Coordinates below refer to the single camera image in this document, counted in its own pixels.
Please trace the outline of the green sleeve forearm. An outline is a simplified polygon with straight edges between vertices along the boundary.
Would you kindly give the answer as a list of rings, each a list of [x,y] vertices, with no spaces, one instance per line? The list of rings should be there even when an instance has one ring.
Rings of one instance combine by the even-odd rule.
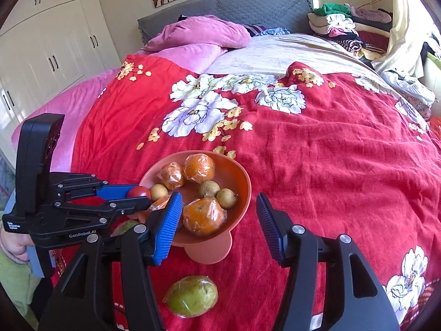
[[[29,263],[1,250],[1,284],[17,311],[37,330],[39,321],[31,310],[31,303],[40,278],[32,273]]]

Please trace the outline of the left hand painted nails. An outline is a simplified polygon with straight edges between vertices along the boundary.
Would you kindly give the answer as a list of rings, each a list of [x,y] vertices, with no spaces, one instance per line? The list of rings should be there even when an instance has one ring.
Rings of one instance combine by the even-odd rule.
[[[4,249],[17,260],[28,262],[27,247],[34,246],[30,235],[1,230],[1,242]]]

